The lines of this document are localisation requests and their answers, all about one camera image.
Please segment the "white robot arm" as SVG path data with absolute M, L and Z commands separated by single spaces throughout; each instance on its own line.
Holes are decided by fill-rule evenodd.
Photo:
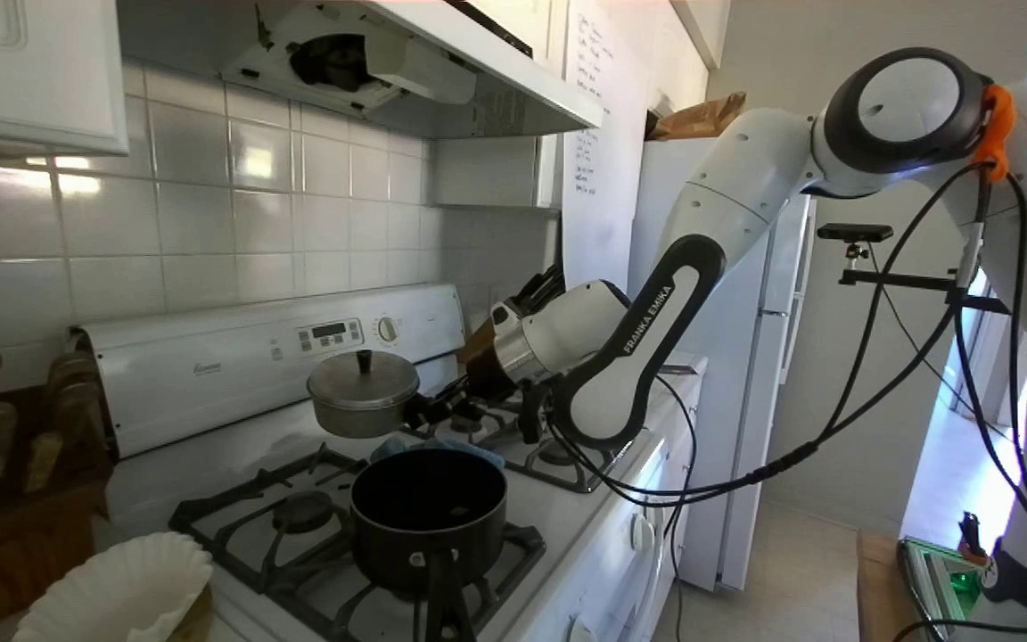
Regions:
M 1027 82 L 1000 87 L 944 51 L 904 45 L 854 72 L 815 122 L 734 119 L 679 194 L 631 299 L 591 287 L 503 308 L 461 389 L 496 405 L 539 386 L 565 438 L 627 441 L 656 369 L 791 195 L 867 200 L 896 181 L 936 189 L 1027 337 Z

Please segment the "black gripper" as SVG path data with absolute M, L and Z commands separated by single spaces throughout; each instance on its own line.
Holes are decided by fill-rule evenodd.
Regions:
M 518 394 L 518 383 L 499 363 L 499 342 L 515 337 L 515 325 L 539 314 L 551 299 L 565 292 L 565 270 L 546 269 L 533 274 L 515 296 L 499 299 L 487 323 L 461 347 L 461 380 L 436 394 L 444 409 L 461 409 L 468 405 L 503 405 Z

